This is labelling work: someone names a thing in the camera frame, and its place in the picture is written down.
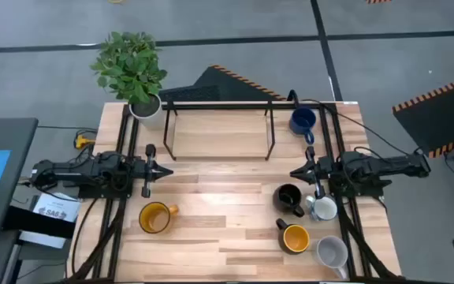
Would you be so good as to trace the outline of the white mug blue pattern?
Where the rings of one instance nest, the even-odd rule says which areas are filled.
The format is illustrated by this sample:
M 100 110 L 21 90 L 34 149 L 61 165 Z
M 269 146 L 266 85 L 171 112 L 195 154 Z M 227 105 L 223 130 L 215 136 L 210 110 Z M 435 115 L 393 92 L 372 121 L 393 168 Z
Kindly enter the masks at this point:
M 337 216 L 337 205 L 333 199 L 328 196 L 316 199 L 309 195 L 305 198 L 305 204 L 309 213 L 315 221 L 329 221 Z

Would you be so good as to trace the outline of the grey mug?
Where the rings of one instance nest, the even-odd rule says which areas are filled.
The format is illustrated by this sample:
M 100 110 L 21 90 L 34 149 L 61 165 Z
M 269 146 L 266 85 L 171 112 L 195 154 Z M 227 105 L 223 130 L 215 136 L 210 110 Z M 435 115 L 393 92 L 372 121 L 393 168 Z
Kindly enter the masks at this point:
M 315 244 L 314 254 L 321 265 L 332 269 L 340 279 L 348 279 L 346 269 L 348 248 L 339 237 L 326 236 L 318 240 Z

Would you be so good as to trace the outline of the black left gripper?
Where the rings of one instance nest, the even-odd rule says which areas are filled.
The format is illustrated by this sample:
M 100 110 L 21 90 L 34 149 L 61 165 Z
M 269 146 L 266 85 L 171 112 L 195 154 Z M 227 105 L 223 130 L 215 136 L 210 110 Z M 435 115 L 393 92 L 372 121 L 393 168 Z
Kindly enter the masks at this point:
M 148 144 L 146 146 L 145 155 L 147 158 L 146 160 L 143 160 L 140 157 L 135 157 L 134 177 L 143 179 L 141 196 L 149 197 L 151 195 L 149 184 L 153 181 L 153 170 L 158 171 L 154 173 L 154 181 L 173 174 L 173 171 L 165 168 L 164 166 L 159 166 L 158 164 L 154 166 L 156 147 L 153 144 Z

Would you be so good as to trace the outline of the large black mat striped edge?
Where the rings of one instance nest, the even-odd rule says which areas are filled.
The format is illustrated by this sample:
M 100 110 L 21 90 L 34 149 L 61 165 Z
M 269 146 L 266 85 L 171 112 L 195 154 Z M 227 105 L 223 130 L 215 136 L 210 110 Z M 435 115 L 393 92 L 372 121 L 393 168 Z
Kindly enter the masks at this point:
M 427 157 L 454 150 L 454 81 L 398 103 L 392 112 Z

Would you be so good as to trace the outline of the white printed paper sheet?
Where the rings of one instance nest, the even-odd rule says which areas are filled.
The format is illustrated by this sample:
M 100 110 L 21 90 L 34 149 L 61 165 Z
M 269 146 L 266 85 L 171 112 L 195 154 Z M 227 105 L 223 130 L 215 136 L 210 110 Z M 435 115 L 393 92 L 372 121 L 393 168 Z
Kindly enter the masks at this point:
M 68 222 L 76 220 L 79 210 L 80 202 L 63 193 L 57 193 L 57 197 L 43 193 L 33 208 L 34 213 Z

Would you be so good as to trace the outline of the amber glass mug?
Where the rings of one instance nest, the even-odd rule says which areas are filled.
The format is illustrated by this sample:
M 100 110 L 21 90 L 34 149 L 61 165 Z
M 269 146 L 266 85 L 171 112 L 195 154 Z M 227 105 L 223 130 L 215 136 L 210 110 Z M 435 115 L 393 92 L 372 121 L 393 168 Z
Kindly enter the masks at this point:
M 175 204 L 167 206 L 161 202 L 151 202 L 140 211 L 140 228 L 148 234 L 160 234 L 171 226 L 178 212 L 179 207 Z

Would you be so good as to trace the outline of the white flat box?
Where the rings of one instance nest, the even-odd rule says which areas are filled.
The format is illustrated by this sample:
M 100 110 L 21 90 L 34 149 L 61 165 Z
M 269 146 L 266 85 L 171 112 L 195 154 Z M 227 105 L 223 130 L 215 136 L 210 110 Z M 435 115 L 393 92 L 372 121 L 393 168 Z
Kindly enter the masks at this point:
M 63 237 L 54 237 L 29 231 L 22 231 L 20 233 L 20 239 L 22 241 L 31 242 L 38 245 L 45 245 L 56 249 L 62 249 L 66 241 L 66 239 Z

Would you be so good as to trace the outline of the yellow power plug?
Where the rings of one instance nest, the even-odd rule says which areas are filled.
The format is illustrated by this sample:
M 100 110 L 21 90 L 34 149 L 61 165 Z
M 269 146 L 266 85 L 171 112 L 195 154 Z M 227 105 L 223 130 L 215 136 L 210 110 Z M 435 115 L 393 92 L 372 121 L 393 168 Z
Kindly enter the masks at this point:
M 74 139 L 74 147 L 76 149 L 83 149 L 88 145 L 94 144 L 94 139 L 89 139 L 85 137 L 83 134 L 78 134 Z

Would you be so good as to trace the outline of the dark blue mug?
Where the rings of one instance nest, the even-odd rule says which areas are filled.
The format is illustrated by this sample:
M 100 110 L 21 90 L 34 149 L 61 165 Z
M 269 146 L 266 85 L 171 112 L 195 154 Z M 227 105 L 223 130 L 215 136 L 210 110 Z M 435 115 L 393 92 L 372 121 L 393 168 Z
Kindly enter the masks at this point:
M 307 144 L 314 143 L 314 134 L 312 128 L 316 123 L 316 116 L 311 109 L 299 107 L 296 108 L 289 119 L 289 128 L 296 135 L 304 137 Z

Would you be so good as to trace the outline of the all black mug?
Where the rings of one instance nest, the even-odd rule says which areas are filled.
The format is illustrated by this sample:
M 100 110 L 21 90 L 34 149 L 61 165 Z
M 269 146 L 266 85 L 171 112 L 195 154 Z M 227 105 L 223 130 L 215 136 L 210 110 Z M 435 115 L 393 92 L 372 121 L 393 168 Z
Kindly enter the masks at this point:
M 278 211 L 291 213 L 299 218 L 305 215 L 303 208 L 300 206 L 301 200 L 302 193 L 300 189 L 292 184 L 279 186 L 273 194 L 273 206 Z

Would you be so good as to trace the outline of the black mug yellow inside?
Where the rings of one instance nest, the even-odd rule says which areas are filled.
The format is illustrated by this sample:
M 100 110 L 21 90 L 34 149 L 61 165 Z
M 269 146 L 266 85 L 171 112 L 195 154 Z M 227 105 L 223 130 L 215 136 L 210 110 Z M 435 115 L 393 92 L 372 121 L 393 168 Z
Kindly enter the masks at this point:
M 310 245 L 310 236 L 307 230 L 297 224 L 287 224 L 283 219 L 277 219 L 278 244 L 280 248 L 290 254 L 296 255 L 305 252 Z

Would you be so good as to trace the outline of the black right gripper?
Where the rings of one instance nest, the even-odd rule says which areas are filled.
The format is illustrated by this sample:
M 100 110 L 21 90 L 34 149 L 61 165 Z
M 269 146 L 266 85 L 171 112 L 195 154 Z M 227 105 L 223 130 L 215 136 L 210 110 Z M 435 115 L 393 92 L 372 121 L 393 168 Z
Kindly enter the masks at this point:
M 313 146 L 307 147 L 306 157 L 309 162 L 306 162 L 303 166 L 291 171 L 290 176 L 308 182 L 310 185 L 315 185 L 315 198 L 321 199 L 326 195 L 321 180 L 329 176 L 329 157 L 323 156 L 318 158 L 318 160 L 315 160 Z

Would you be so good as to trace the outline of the green potted plant white pot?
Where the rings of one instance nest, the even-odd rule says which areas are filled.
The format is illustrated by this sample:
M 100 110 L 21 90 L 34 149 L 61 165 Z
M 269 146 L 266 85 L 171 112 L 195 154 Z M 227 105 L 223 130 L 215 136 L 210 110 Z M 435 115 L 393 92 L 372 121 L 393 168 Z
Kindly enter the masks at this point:
M 159 67 L 158 52 L 145 32 L 111 32 L 90 64 L 97 85 L 126 101 L 129 113 L 149 130 L 165 124 L 159 92 L 167 71 Z

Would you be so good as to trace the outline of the triangular black mat striped edge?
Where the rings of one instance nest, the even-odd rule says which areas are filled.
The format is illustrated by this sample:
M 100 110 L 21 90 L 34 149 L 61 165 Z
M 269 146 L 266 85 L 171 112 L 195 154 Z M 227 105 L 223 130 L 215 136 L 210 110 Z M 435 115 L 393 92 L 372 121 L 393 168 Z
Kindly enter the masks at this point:
M 161 90 L 163 102 L 285 101 L 285 97 L 221 65 L 209 66 L 191 86 Z

